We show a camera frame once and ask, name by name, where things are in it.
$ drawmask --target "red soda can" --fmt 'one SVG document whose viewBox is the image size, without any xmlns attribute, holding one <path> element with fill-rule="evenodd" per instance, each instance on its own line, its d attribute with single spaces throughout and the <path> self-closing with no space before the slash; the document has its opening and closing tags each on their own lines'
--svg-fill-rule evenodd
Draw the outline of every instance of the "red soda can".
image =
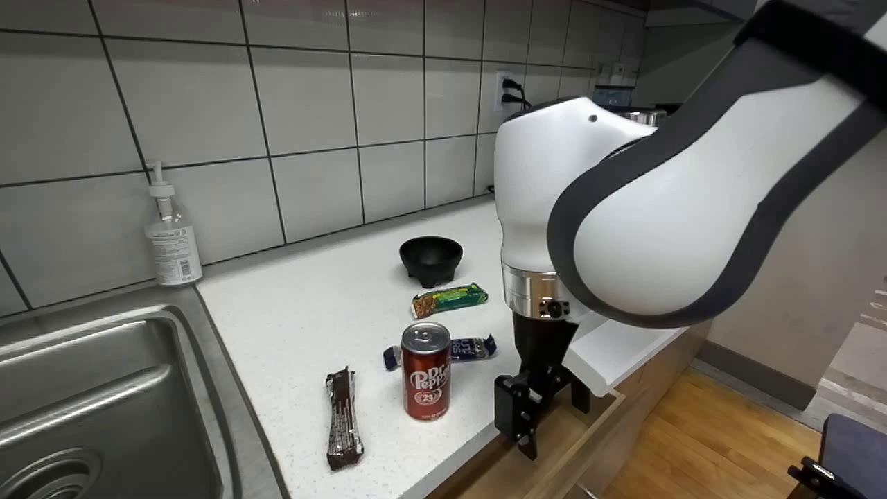
<svg viewBox="0 0 887 499">
<path fill-rule="evenodd" d="M 420 422 L 441 419 L 449 407 L 449 329 L 420 322 L 403 332 L 406 407 Z"/>
</svg>

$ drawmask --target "kitchen countertop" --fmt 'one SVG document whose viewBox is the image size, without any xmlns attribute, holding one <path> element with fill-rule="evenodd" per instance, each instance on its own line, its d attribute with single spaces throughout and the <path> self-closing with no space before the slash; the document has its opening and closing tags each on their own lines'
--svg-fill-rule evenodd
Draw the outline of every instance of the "kitchen countertop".
<svg viewBox="0 0 887 499">
<path fill-rule="evenodd" d="M 423 286 L 406 275 L 399 243 L 449 236 L 464 243 L 456 283 L 479 283 L 479 308 L 432 315 L 452 339 L 496 336 L 500 353 L 452 365 L 449 414 L 416 422 L 403 407 L 399 372 L 382 350 L 399 343 Z M 317 239 L 211 268 L 201 293 L 244 380 L 291 497 L 425 497 L 496 437 L 495 380 L 518 372 L 510 308 L 502 300 L 502 231 L 495 203 L 464 203 L 396 222 Z M 607 394 L 683 329 L 604 322 L 576 336 L 565 365 Z M 327 465 L 330 403 L 326 376 L 355 369 L 363 459 Z"/>
</svg>

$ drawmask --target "sink basin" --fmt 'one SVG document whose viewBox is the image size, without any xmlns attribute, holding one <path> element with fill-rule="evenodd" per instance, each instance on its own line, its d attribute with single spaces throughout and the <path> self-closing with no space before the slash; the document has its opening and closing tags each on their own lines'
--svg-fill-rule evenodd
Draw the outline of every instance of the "sink basin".
<svg viewBox="0 0 887 499">
<path fill-rule="evenodd" d="M 0 499 L 283 499 L 198 290 L 0 325 Z"/>
</svg>

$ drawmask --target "small bowl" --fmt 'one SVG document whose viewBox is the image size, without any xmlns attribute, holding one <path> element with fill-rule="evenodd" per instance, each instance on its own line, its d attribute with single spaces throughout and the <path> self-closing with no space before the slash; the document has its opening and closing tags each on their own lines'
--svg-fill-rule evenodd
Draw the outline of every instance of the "small bowl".
<svg viewBox="0 0 887 499">
<path fill-rule="evenodd" d="M 423 289 L 437 289 L 452 279 L 456 265 L 464 260 L 464 246 L 452 239 L 425 236 L 406 240 L 399 258 Z"/>
</svg>

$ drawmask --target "backsplash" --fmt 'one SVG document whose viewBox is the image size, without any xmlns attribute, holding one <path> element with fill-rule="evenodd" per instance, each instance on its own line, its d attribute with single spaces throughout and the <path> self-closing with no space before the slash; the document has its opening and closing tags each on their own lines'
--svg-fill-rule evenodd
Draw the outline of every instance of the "backsplash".
<svg viewBox="0 0 887 499">
<path fill-rule="evenodd" d="M 500 81 L 633 84 L 592 0 L 0 0 L 0 315 L 154 279 L 163 160 L 205 264 L 482 196 Z"/>
</svg>

